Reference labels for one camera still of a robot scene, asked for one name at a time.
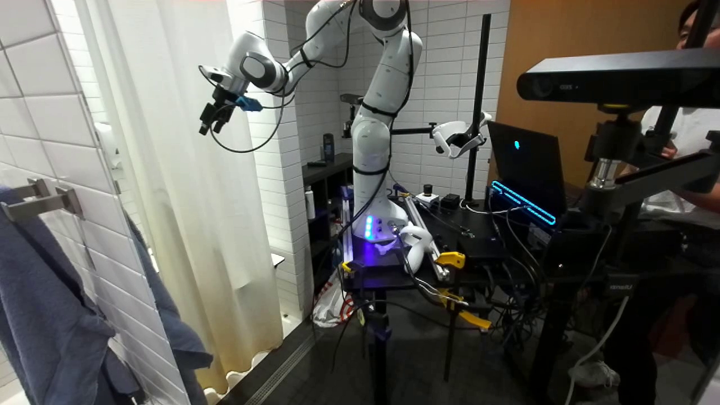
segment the person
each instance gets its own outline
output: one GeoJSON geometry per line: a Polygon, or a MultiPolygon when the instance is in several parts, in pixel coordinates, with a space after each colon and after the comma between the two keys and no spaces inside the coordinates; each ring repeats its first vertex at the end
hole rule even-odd
{"type": "MultiPolygon", "coordinates": [[[[684,46],[696,17],[699,0],[691,0],[678,14],[676,50],[684,46]]],[[[720,52],[720,15],[714,15],[704,44],[720,52]]],[[[642,132],[655,125],[662,108],[645,109],[642,132]]],[[[678,108],[671,127],[671,144],[663,145],[665,160],[676,160],[709,148],[705,132],[720,130],[720,109],[678,108]]],[[[720,181],[709,194],[662,191],[642,200],[642,216],[671,223],[684,234],[684,256],[694,261],[699,272],[682,277],[641,279],[627,308],[604,344],[604,361],[620,376],[619,400],[622,405],[651,405],[656,365],[651,358],[649,332],[656,319],[684,294],[694,294],[694,308],[685,317],[691,347],[705,365],[720,352],[720,181]]]]}

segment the person's hand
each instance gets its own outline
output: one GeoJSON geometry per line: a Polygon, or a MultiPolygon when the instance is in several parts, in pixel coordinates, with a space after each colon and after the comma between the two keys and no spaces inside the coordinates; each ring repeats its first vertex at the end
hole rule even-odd
{"type": "Polygon", "coordinates": [[[662,154],[663,160],[674,160],[674,154],[676,154],[674,144],[663,145],[658,154],[662,154]]]}

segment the blue towel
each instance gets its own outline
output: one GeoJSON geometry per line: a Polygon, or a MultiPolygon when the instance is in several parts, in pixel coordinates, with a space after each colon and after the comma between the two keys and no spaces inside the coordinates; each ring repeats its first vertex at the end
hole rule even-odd
{"type": "Polygon", "coordinates": [[[179,313],[173,304],[173,296],[165,292],[162,279],[156,277],[147,248],[140,234],[140,229],[134,226],[134,223],[129,221],[129,216],[125,216],[128,224],[129,224],[129,234],[134,241],[134,250],[140,254],[141,261],[141,270],[147,279],[147,286],[153,289],[154,296],[154,305],[164,326],[164,332],[168,338],[168,344],[173,348],[178,369],[179,369],[179,378],[183,382],[187,396],[192,405],[205,405],[205,394],[201,386],[196,380],[192,369],[201,369],[208,366],[212,355],[205,351],[200,338],[196,334],[192,328],[189,328],[182,319],[179,313]]]}
{"type": "MultiPolygon", "coordinates": [[[[17,195],[0,187],[0,200],[17,202],[17,195]]],[[[82,296],[48,229],[32,218],[21,221],[21,234],[0,216],[0,340],[26,397],[43,405],[93,403],[98,380],[107,376],[113,382],[110,374],[117,376],[113,386],[132,385],[107,348],[113,326],[82,296]]]]}

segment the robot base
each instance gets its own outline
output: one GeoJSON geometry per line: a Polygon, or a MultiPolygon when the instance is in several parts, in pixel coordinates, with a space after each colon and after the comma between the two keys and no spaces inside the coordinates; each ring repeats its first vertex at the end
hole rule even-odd
{"type": "Polygon", "coordinates": [[[397,239],[397,229],[407,224],[403,207],[386,198],[375,198],[353,223],[353,235],[368,243],[388,243],[397,239]]]}

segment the screen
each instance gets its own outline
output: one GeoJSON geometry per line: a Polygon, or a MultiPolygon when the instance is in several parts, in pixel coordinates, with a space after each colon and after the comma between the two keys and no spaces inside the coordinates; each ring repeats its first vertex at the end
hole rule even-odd
{"type": "Polygon", "coordinates": [[[567,208],[557,136],[487,121],[497,178],[523,200],[560,216],[567,208]]]}

